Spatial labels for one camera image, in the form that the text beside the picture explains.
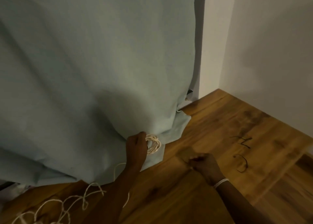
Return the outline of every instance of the forearm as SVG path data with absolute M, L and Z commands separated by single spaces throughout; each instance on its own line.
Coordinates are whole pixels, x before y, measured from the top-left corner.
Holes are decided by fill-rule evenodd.
M 222 183 L 216 190 L 236 224 L 270 223 L 230 182 Z
M 118 223 L 118 218 L 127 200 L 128 192 L 139 172 L 140 169 L 126 167 L 85 219 L 86 223 L 90 223 L 88 222 L 90 220 L 89 217 L 92 217 L 92 220 L 98 220 L 98 223 L 101 223 L 99 222 L 100 220 L 105 220 L 107 224 Z

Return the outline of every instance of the hand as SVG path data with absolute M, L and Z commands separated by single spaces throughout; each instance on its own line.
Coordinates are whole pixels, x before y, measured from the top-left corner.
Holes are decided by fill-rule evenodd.
M 225 178 L 212 154 L 202 153 L 196 157 L 191 157 L 189 165 L 203 175 L 206 182 L 211 186 Z
M 146 133 L 140 132 L 130 136 L 126 141 L 126 167 L 141 170 L 147 157 L 148 142 L 146 142 Z

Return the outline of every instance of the person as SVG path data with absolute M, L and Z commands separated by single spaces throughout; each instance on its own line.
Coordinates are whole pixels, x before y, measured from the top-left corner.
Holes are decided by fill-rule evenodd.
M 136 177 L 143 166 L 147 156 L 146 133 L 130 136 L 126 141 L 126 166 L 118 178 L 114 181 L 105 196 L 98 202 L 96 207 L 89 213 L 84 223 L 99 223 L 105 220 L 106 224 L 118 223 L 119 215 L 127 200 L 128 192 L 134 184 Z M 191 157 L 189 165 L 198 171 L 208 185 L 214 186 L 225 180 L 216 159 L 212 154 L 199 154 Z M 223 200 L 229 214 L 236 224 L 265 224 L 271 223 L 259 213 L 245 197 L 229 182 L 222 182 L 216 191 Z

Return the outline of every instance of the bracelet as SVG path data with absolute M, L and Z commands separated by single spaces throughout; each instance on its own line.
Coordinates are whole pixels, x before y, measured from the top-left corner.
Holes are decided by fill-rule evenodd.
M 220 182 L 218 182 L 217 184 L 215 184 L 213 186 L 214 189 L 216 189 L 221 183 L 224 183 L 225 181 L 229 181 L 229 179 L 222 179 Z

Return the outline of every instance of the twisted cotton cord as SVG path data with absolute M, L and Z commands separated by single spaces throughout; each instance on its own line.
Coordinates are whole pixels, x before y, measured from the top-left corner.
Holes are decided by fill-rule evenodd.
M 153 154 L 155 153 L 160 147 L 161 147 L 161 142 L 159 141 L 159 139 L 157 138 L 156 135 L 152 135 L 152 134 L 149 134 L 146 136 L 146 141 L 152 141 L 152 146 L 148 149 L 148 152 L 147 152 L 147 155 L 150 155 L 150 154 Z M 119 165 L 123 165 L 123 164 L 126 164 L 126 163 L 119 163 L 117 164 L 115 167 L 114 167 L 114 171 L 113 171 L 113 181 L 115 181 L 116 179 L 116 167 L 118 167 Z M 98 186 L 98 188 L 100 190 L 98 191 L 94 191 L 94 192 L 91 192 L 89 194 L 87 194 L 87 191 L 89 189 L 90 186 Z M 48 202 L 60 202 L 61 203 L 61 213 L 60 213 L 60 216 L 59 216 L 59 219 L 57 222 L 51 222 L 50 224 L 62 224 L 61 223 L 61 220 L 67 216 L 67 220 L 68 220 L 68 224 L 71 223 L 71 215 L 69 213 L 69 210 L 71 209 L 71 207 L 78 201 L 78 200 L 83 200 L 83 204 L 82 204 L 82 209 L 83 211 L 87 209 L 88 207 L 88 202 L 86 201 L 86 198 L 91 195 L 91 194 L 95 194 L 95 193 L 100 193 L 102 194 L 102 196 L 104 195 L 104 193 L 106 193 L 105 190 L 102 190 L 100 185 L 98 183 L 91 183 L 90 185 L 88 185 L 88 187 L 86 188 L 85 190 L 85 193 L 83 196 L 80 196 L 80 195 L 73 195 L 73 196 L 69 196 L 68 198 L 66 198 L 64 201 L 61 201 L 60 199 L 49 199 L 47 201 L 45 201 L 38 209 L 36 212 L 32 212 L 32 211 L 27 211 L 27 212 L 24 212 L 22 214 L 19 214 L 15 219 L 14 221 L 12 222 L 12 224 L 14 224 L 18 219 L 21 221 L 22 224 L 27 224 L 27 222 L 25 221 L 24 219 L 24 215 L 26 214 L 32 214 L 34 216 L 34 222 L 33 224 L 43 224 L 41 221 L 37 221 L 37 216 L 38 216 L 38 213 L 39 211 L 41 210 L 41 208 Z M 65 210 L 64 209 L 64 203 L 70 199 L 70 198 L 76 198 L 76 200 L 72 203 L 72 205 L 67 209 Z M 123 207 L 126 206 L 126 204 L 128 203 L 129 201 L 129 192 L 128 192 L 128 196 L 127 196 L 127 200 L 124 204 Z
M 153 134 L 148 134 L 146 136 L 146 141 L 152 141 L 151 147 L 148 148 L 147 155 L 151 155 L 158 151 L 158 149 L 161 147 L 161 142 L 159 141 L 158 137 Z

